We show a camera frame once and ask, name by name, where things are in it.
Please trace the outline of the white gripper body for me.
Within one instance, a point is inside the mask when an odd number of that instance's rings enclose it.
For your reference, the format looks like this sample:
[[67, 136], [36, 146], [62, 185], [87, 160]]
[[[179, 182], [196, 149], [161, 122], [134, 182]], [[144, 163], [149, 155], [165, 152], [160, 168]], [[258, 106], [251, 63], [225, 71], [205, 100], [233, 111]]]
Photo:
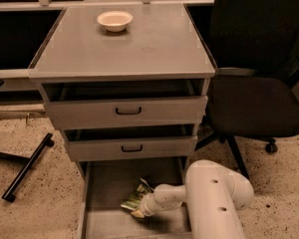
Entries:
[[143, 217], [154, 216], [159, 211], [167, 209], [167, 188], [167, 184], [161, 184], [154, 189], [153, 193], [146, 194], [142, 198], [139, 211]]

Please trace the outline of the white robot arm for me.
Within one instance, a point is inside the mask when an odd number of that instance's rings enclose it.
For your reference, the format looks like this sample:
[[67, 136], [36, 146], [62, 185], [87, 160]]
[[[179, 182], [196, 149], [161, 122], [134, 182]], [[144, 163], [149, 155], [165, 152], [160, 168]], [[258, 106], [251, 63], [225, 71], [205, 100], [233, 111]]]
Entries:
[[193, 239], [246, 239], [237, 211], [247, 208], [253, 197], [245, 176], [216, 162], [199, 160], [187, 169], [184, 185], [160, 184], [141, 199], [132, 215], [150, 217], [185, 203]]

